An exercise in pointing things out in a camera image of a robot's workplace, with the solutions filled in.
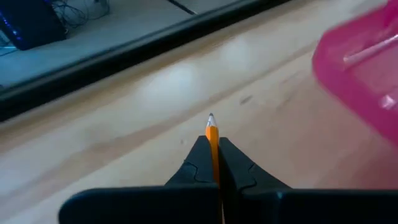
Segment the wood grain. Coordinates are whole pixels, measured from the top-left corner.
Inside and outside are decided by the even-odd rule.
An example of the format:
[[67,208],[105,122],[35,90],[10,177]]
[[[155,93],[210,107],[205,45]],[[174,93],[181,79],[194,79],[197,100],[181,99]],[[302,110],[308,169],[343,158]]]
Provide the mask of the wood grain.
[[321,34],[369,3],[292,1],[2,124],[1,223],[56,223],[83,189],[164,184],[209,112],[292,187],[398,187],[395,147],[312,76]]

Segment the wooden table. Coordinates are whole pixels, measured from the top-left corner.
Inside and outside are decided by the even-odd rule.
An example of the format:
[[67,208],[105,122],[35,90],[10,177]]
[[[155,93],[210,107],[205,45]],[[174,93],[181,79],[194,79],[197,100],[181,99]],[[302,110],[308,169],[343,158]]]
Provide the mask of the wooden table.
[[398,151],[311,69],[326,29],[377,4],[292,1],[2,124],[0,222],[56,223],[80,190],[164,184],[209,112],[292,187],[398,187]]

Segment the pink object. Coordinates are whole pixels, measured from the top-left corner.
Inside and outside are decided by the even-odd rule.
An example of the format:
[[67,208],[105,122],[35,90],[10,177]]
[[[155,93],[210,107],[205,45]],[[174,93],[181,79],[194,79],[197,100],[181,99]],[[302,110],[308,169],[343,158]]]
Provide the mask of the pink object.
[[398,146],[398,0],[326,32],[313,69],[323,86]]

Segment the pencil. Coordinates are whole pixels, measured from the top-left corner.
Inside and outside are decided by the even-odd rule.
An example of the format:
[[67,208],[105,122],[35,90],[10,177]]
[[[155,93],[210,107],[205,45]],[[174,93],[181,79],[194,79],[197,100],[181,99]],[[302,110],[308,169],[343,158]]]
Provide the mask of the pencil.
[[205,133],[211,146],[211,158],[213,159],[214,179],[217,181],[218,185],[220,186],[220,171],[218,167],[218,127],[212,113],[210,113],[209,115]]

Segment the floor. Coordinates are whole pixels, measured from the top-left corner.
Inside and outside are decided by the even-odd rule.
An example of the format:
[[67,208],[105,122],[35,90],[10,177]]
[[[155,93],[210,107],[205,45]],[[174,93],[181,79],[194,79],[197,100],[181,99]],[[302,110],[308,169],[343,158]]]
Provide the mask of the floor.
[[[98,10],[92,0],[70,0],[82,9]],[[180,0],[197,14],[236,0]],[[7,88],[45,72],[67,67],[79,60],[138,39],[192,16],[167,0],[109,0],[111,13],[70,29],[68,39],[27,51],[0,49],[0,85]]]

